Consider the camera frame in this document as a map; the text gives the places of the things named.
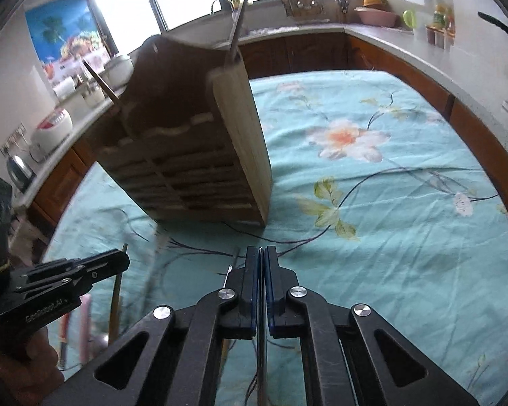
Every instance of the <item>triangular cutout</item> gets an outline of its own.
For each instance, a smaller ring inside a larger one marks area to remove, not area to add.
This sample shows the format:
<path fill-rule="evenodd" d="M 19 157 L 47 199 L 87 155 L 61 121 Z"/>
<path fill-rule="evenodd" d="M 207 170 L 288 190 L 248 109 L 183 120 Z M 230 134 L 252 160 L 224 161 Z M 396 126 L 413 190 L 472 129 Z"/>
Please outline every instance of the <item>triangular cutout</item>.
<path fill-rule="evenodd" d="M 382 351 L 391 378 L 393 378 L 393 382 L 399 388 L 420 380 L 427 375 L 427 370 L 409 356 L 385 331 L 376 330 L 374 337 L 377 340 L 380 351 Z"/>
<path fill-rule="evenodd" d="M 149 334 L 145 331 L 136 335 L 94 372 L 96 380 L 115 389 L 124 389 L 148 339 Z"/>

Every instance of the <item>human hand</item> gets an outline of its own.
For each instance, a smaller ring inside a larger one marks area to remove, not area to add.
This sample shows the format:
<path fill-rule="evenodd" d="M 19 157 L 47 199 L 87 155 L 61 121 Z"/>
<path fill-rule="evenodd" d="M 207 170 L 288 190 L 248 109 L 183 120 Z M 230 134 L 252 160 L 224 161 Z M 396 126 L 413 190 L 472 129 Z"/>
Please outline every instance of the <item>human hand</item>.
<path fill-rule="evenodd" d="M 0 377 L 23 406 L 37 406 L 64 382 L 56 367 L 58 355 L 49 345 L 47 328 L 30 338 L 26 354 L 31 360 L 21 363 L 0 352 Z"/>

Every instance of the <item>silver screw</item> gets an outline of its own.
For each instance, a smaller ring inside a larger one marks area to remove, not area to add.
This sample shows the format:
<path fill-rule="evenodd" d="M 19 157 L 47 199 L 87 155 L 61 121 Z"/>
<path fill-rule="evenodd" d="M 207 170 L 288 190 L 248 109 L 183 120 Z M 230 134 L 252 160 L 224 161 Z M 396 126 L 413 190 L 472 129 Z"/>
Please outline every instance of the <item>silver screw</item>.
<path fill-rule="evenodd" d="M 161 306 L 156 307 L 153 311 L 153 316 L 156 317 L 156 319 L 166 319 L 171 315 L 171 310 L 169 307 Z"/>
<path fill-rule="evenodd" d="M 235 292 L 232 289 L 222 289 L 218 292 L 218 297 L 221 299 L 231 299 L 235 296 Z"/>
<path fill-rule="evenodd" d="M 295 287 L 291 287 L 290 294 L 294 298 L 302 298 L 303 296 L 306 295 L 306 288 L 301 287 L 300 285 L 296 285 Z"/>
<path fill-rule="evenodd" d="M 358 305 L 354 307 L 354 313 L 361 317 L 369 316 L 371 313 L 371 307 L 365 305 L 364 303 L 358 303 Z"/>

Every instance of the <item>white countertop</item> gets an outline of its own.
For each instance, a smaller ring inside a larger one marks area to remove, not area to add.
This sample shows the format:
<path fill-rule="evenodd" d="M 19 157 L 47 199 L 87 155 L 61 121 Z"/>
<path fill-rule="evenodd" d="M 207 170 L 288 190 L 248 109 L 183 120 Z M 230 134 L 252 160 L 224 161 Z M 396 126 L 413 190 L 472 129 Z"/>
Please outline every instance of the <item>white countertop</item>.
<path fill-rule="evenodd" d="M 363 24 L 317 24 L 279 29 L 262 29 L 239 40 L 240 44 L 307 33 L 343 32 L 371 43 L 409 63 L 452 93 L 488 127 L 508 152 L 508 80 L 493 74 L 483 61 L 457 47 L 450 51 L 414 40 L 399 29 Z M 221 43 L 218 47 L 229 47 Z"/>
<path fill-rule="evenodd" d="M 117 94 L 122 94 L 124 89 L 117 91 Z M 58 146 L 57 149 L 43 161 L 41 164 L 34 168 L 36 173 L 36 178 L 30 184 L 30 187 L 26 190 L 24 194 L 21 194 L 17 191 L 16 195 L 13 199 L 13 208 L 17 213 L 23 213 L 30 207 L 34 198 L 38 194 L 38 191 L 42 187 L 43 183 L 53 169 L 58 165 L 60 160 L 64 157 L 64 155 L 69 151 L 69 149 L 79 140 L 79 138 L 87 131 L 87 129 L 96 121 L 100 116 L 102 116 L 107 109 L 112 105 L 112 101 L 109 98 L 106 98 L 102 103 L 93 108 L 90 112 L 87 113 L 81 120 L 78 120 L 73 123 L 73 130 L 69 134 L 68 137 Z"/>

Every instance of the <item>orange flower center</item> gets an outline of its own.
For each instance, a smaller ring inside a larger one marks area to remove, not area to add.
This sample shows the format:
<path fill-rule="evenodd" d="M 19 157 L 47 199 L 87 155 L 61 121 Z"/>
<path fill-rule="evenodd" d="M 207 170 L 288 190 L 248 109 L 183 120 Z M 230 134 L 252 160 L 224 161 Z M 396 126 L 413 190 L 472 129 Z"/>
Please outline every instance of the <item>orange flower center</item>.
<path fill-rule="evenodd" d="M 333 146 L 343 147 L 352 145 L 358 138 L 358 133 L 356 129 L 340 128 L 329 131 L 327 138 Z"/>

